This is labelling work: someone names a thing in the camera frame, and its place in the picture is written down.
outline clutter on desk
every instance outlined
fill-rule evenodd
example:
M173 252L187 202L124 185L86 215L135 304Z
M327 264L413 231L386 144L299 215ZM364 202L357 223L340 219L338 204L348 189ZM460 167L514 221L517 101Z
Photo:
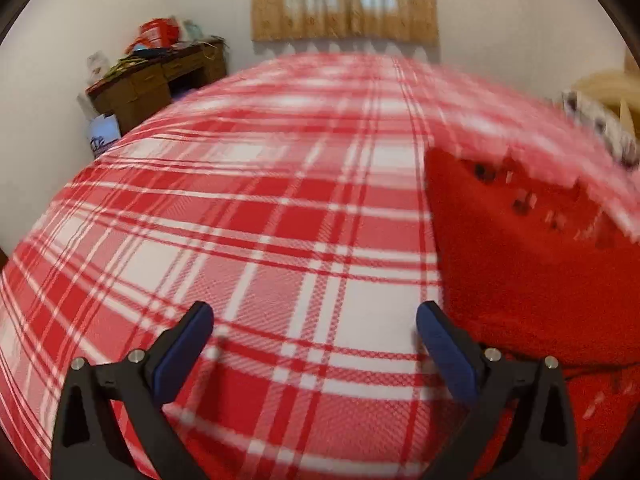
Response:
M89 85L94 85L105 77L110 67L109 59L101 50L91 54L86 60L86 65L89 69Z
M96 56L99 70L95 73L102 78L86 90L96 115L115 117L121 135L195 89L226 76L225 40L205 37L190 20L182 26L175 17L144 23L126 54L108 70L104 59ZM107 143L94 142L95 153Z

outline red and white plaid bedspread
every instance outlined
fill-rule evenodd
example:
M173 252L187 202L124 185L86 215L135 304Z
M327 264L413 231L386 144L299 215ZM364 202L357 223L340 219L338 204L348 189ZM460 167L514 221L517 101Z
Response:
M211 478L416 478L463 414L414 330L440 298L434 145L580 176L640 231L626 174L546 104L389 57L238 73L83 170L4 271L0 424L36 476L71 359L148 348L203 300L214 335L165 413Z

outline white pillow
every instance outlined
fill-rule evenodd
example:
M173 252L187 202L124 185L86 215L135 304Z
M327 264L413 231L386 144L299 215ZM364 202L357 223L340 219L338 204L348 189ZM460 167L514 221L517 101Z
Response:
M636 136L622 127L620 119L613 112L575 90L562 92L561 99L564 113L575 123L593 130L615 161L625 168L635 168L640 164L640 147Z

